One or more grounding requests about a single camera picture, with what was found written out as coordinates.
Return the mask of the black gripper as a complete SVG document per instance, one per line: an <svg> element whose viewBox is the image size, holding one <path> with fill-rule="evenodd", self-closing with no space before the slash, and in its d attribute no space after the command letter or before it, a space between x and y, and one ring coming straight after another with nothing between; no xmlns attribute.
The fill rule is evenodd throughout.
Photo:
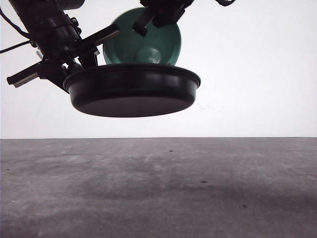
<svg viewBox="0 0 317 238"><path fill-rule="evenodd" d="M143 10L132 29L145 37L148 31L146 27L152 19L157 28L176 24L185 13L185 8L192 3L193 0L141 0L140 4L149 9Z"/></svg>
<svg viewBox="0 0 317 238"><path fill-rule="evenodd" d="M119 34L119 27L112 24L82 39L77 26L70 20L60 26L53 20L49 20L48 24L45 31L33 34L33 41L43 54L43 58L38 63L9 76L9 85L17 88L38 77L66 91L65 79L75 72L97 67L97 46Z"/></svg>

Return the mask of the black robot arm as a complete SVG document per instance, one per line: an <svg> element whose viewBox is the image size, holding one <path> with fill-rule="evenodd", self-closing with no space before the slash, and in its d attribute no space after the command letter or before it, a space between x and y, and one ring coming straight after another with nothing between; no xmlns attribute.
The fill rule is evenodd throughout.
<svg viewBox="0 0 317 238"><path fill-rule="evenodd" d="M82 0L11 0L27 32L22 35L40 50L40 62L7 78L14 87L20 87L35 78L47 79L63 89L65 79L77 70L98 65L97 46L119 34L112 24L95 34L81 38L76 18L65 10L77 9Z"/></svg>

